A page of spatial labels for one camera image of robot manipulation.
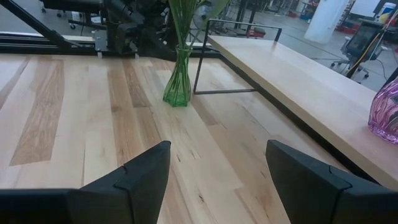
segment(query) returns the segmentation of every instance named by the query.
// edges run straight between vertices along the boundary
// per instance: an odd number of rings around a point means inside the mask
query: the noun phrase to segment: black metal bar
[[[197,76],[195,77],[195,83],[193,84],[193,94],[196,94],[196,92],[197,92],[201,63],[203,62],[203,57],[205,56],[205,49],[206,49],[207,37],[208,37],[208,33],[209,33],[209,27],[210,27],[210,21],[207,21],[206,31],[205,31],[205,39],[203,41],[203,47],[202,47],[201,55],[200,55],[200,59],[199,59]]]
[[[398,77],[398,68],[396,68],[396,70],[391,74],[391,76],[387,79],[382,88],[385,87],[388,83],[394,81],[397,77]]]
[[[278,30],[278,34],[280,35],[280,33],[282,32],[282,28],[280,27],[274,27],[274,26],[266,26],[266,25],[262,25],[262,24],[251,24],[248,22],[235,22],[235,21],[226,21],[226,20],[222,20],[222,19],[209,19],[209,22],[223,22],[223,23],[232,23],[232,24],[241,24],[241,25],[247,25],[247,26],[256,26],[256,27],[265,27],[265,28],[271,28],[271,29],[277,29]]]
[[[201,57],[201,50],[193,50],[190,57],[193,58],[200,58]],[[205,50],[205,58],[219,58],[220,53],[214,50]]]
[[[59,33],[50,30],[13,0],[0,0],[0,4],[58,47],[69,48],[75,45],[73,42],[65,40]]]
[[[238,15],[236,15],[235,22],[242,22],[241,16],[242,16],[242,14],[244,14],[244,10],[246,10],[246,1],[247,0],[241,0],[241,4],[240,4],[239,9],[238,9]],[[238,27],[239,27],[239,24],[236,23],[235,24],[235,29],[237,29]]]
[[[278,33],[276,33],[275,40],[276,42],[279,41],[280,34],[282,33],[282,29],[278,29]]]
[[[106,30],[106,26],[96,25],[96,24],[93,24],[92,22],[91,23],[80,22],[80,21],[74,21],[73,19],[69,19],[68,22],[70,24],[76,24],[76,25],[79,25],[79,26],[87,26],[87,27],[91,27],[91,28],[94,28],[94,29]]]
[[[255,15],[256,15],[256,5],[254,3],[252,3],[252,9],[251,9],[251,14],[250,14],[250,18],[249,18],[249,23],[253,23]],[[251,28],[251,25],[248,26],[246,33],[249,32],[250,28]]]
[[[202,95],[202,94],[217,94],[217,93],[244,93],[244,92],[250,92],[250,91],[256,91],[256,88],[258,86],[257,83],[250,83],[251,86],[253,86],[253,89],[244,89],[244,90],[210,90],[210,91],[197,91],[197,87],[198,87],[198,81],[199,81],[199,74],[200,74],[200,70],[201,70],[201,65],[203,63],[203,58],[206,55],[209,55],[211,53],[209,53],[209,51],[206,52],[206,49],[208,48],[206,46],[207,40],[208,40],[208,33],[209,33],[209,28],[210,28],[210,23],[211,22],[226,22],[226,23],[236,23],[236,24],[243,24],[243,25],[248,25],[248,26],[259,26],[259,27],[268,27],[268,28],[273,28],[273,29],[278,29],[278,34],[276,36],[276,38],[279,38],[280,33],[282,32],[282,28],[279,27],[271,27],[271,26],[265,26],[265,25],[257,25],[257,24],[250,24],[247,22],[234,22],[234,21],[224,21],[221,19],[209,19],[209,21],[206,24],[206,31],[205,31],[205,39],[203,41],[203,46],[201,48],[201,54],[200,54],[200,59],[199,59],[199,64],[198,64],[198,70],[197,70],[197,75],[195,77],[195,82],[193,84],[193,94],[195,95]],[[219,52],[213,52],[211,56],[215,56],[218,58],[221,58],[222,60],[225,59]],[[224,63],[227,64],[229,67],[232,67],[233,65],[230,64],[230,62],[228,60],[224,60]],[[236,73],[239,73],[240,76],[242,76],[242,72],[241,71],[237,71],[234,70]]]
[[[94,41],[78,41],[75,45],[61,48],[45,37],[21,34],[0,34],[0,53],[7,54],[65,54],[97,55]],[[101,49],[103,55],[115,56],[116,52]]]
[[[243,90],[207,90],[207,91],[196,91],[196,95],[204,94],[219,94],[219,93],[247,93],[257,91],[256,89],[243,89]]]

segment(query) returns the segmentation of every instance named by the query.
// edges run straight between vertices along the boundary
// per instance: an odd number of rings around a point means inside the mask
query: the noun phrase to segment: light wood tabletop
[[[172,108],[162,94],[173,66],[0,54],[0,187],[79,188],[169,140],[159,223],[283,224],[268,139],[342,168],[259,93],[193,95],[186,108]],[[191,58],[192,80],[197,68]],[[248,87],[220,60],[204,59],[199,90]]]
[[[398,146],[368,129],[374,91],[269,40],[209,43],[380,184],[398,190]]]

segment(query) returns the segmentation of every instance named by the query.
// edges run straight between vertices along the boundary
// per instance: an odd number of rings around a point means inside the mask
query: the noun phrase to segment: wood grain
[[[37,73],[40,80],[36,99],[10,165],[47,161],[51,158],[64,92],[63,61],[50,62],[54,68]]]
[[[398,190],[398,147],[367,127],[374,91],[277,42],[209,36],[209,43],[362,170]]]
[[[4,103],[6,102],[6,99],[14,86],[17,84],[19,77],[22,75],[22,72],[24,72],[26,65],[28,64],[30,58],[27,57],[18,67],[17,71],[15,74],[12,76],[12,78],[3,86],[3,88],[0,90],[0,110]]]
[[[137,74],[131,66],[130,60],[123,60],[123,69],[126,74],[126,82],[129,87],[132,106],[135,108],[150,106],[148,98],[138,81]]]
[[[108,70],[114,138],[119,166],[145,150],[139,137],[136,112],[131,103],[126,76],[120,67],[120,63],[114,62]]]
[[[173,62],[29,57],[0,109],[0,188],[79,188],[169,140],[169,183],[158,223],[280,224],[289,219],[266,163],[268,139],[341,167],[258,93],[192,96],[186,108],[171,107],[162,95]],[[0,59],[7,71],[0,86],[6,86],[26,57]],[[61,62],[63,87],[54,79],[62,76],[54,72]],[[248,87],[221,63],[203,62],[203,88]],[[193,58],[191,77],[197,66]],[[47,116],[56,108],[58,116]],[[34,130],[53,136],[53,146]]]

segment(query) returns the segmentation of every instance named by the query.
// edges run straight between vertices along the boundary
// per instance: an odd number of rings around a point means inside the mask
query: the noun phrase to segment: black metal frame
[[[83,15],[84,15],[84,18],[85,18],[84,22],[82,22],[82,21],[74,21],[73,19],[69,19],[68,20],[69,24],[76,24],[76,25],[79,25],[79,26],[91,27],[91,28],[98,29],[98,30],[106,30],[106,26],[93,24],[91,22],[91,13],[83,12]]]
[[[206,31],[205,31],[205,39],[203,41],[203,47],[201,50],[201,54],[200,54],[200,59],[199,59],[199,65],[198,65],[198,70],[197,70],[197,75],[195,78],[195,83],[193,84],[193,94],[195,95],[201,95],[201,94],[217,94],[217,93],[245,93],[245,92],[251,92],[251,91],[257,91],[255,88],[252,89],[242,89],[242,90],[210,90],[210,91],[197,91],[197,86],[198,86],[198,81],[199,81],[199,74],[200,74],[200,69],[201,69],[201,64],[203,62],[203,58],[208,55],[209,52],[205,52],[206,49],[209,49],[206,46],[207,43],[207,38],[208,38],[208,33],[209,33],[209,27],[210,27],[210,23],[211,22],[224,22],[224,23],[232,23],[232,24],[238,24],[238,25],[247,25],[248,29],[246,31],[249,30],[249,28],[251,26],[258,26],[258,27],[266,27],[266,28],[271,28],[271,29],[277,29],[278,33],[275,36],[274,41],[278,42],[280,34],[282,33],[282,28],[280,27],[272,27],[272,26],[265,26],[265,25],[259,25],[259,24],[251,24],[251,23],[246,23],[246,22],[234,22],[234,21],[224,21],[221,19],[209,19],[209,21],[206,24]],[[222,61],[224,61],[224,63],[226,61],[228,61],[226,58],[222,58]]]
[[[0,0],[0,5],[35,29],[43,37],[20,34],[0,34],[0,53],[18,54],[97,54],[94,42],[67,40],[50,30],[13,0]]]
[[[322,137],[319,133],[317,133],[313,128],[311,128],[305,121],[299,118],[294,112],[288,109],[283,103],[281,103],[277,98],[272,96],[267,90],[261,87],[258,83],[256,83],[247,73],[242,71],[240,68],[231,63],[227,58],[222,56],[218,51],[212,49],[211,47],[207,47],[207,38],[208,38],[208,29],[209,23],[211,21],[221,21],[217,19],[209,20],[206,27],[205,41],[203,42],[203,47],[201,52],[197,49],[194,49],[191,57],[200,57],[198,71],[195,79],[195,83],[193,86],[193,94],[195,95],[204,95],[204,94],[216,94],[216,93],[242,93],[249,91],[257,91],[260,93],[265,99],[267,99],[270,103],[272,103],[281,113],[283,113],[288,119],[290,119],[297,127],[299,127],[303,132],[305,132],[308,136],[310,136],[316,143],[318,143],[326,152],[328,152],[331,156],[333,156],[338,162],[340,162],[343,166],[345,166],[350,172],[357,175],[358,177],[364,178],[368,181],[377,183],[378,182],[373,179],[369,174],[363,171],[360,167],[358,167],[353,161],[351,161],[348,157],[346,157],[342,152],[340,152],[335,146],[333,146],[330,142],[328,142],[324,137]],[[221,21],[221,22],[230,22],[230,23],[240,23],[243,25],[252,25],[252,26],[261,26],[259,24],[248,24],[244,22],[233,22],[233,21]],[[279,36],[282,32],[281,28],[278,27],[270,27],[279,29],[277,36],[275,37],[275,41],[277,42]],[[208,58],[219,58],[222,62],[224,62],[230,69],[232,69],[236,74],[238,74],[244,81],[246,81],[249,85],[253,87],[253,89],[247,90],[212,90],[212,91],[197,91],[198,79],[201,64],[204,57]]]

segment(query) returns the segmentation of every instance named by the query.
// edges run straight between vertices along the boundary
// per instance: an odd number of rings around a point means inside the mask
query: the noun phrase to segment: cable
[[[383,67],[383,76],[384,76],[384,79],[387,81],[387,77],[386,77],[386,69],[384,68],[384,64],[383,64],[383,62],[382,62],[382,61],[380,61],[379,59],[376,59],[376,60],[378,60],[378,61],[380,62],[380,64],[381,64],[381,66]]]
[[[83,16],[83,22],[86,22],[86,17],[85,16]],[[80,35],[83,35],[83,28],[84,27],[85,27],[84,25],[81,25]]]
[[[344,66],[344,68],[342,69],[342,71],[339,72],[339,73],[340,73],[340,74],[343,74],[343,72],[344,72],[344,70],[346,70],[347,66],[348,66],[348,64],[346,64],[346,66]]]
[[[392,54],[393,54],[393,56],[394,56],[394,59],[396,60],[396,62],[397,62],[397,64],[398,64],[398,59],[397,59],[396,51],[395,51],[393,48],[391,48],[391,52],[392,52]]]
[[[310,58],[311,60],[341,60],[343,58]]]

